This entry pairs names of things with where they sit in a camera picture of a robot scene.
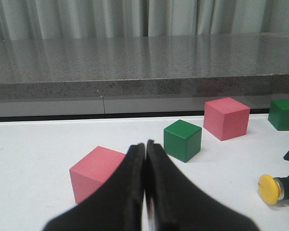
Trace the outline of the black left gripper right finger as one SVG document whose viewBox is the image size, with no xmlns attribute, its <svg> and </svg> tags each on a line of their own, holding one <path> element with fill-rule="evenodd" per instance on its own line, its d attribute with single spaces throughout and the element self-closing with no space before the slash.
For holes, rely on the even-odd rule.
<svg viewBox="0 0 289 231">
<path fill-rule="evenodd" d="M 248 217 L 194 185 L 160 144 L 147 142 L 145 196 L 153 231 L 257 231 Z"/>
</svg>

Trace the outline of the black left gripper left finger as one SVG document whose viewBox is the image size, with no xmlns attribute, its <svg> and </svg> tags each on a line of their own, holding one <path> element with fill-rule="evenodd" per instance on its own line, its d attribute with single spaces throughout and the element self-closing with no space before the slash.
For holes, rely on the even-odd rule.
<svg viewBox="0 0 289 231">
<path fill-rule="evenodd" d="M 50 220 L 45 231 L 139 231 L 145 146 L 132 145 L 110 178 L 83 202 Z"/>
</svg>

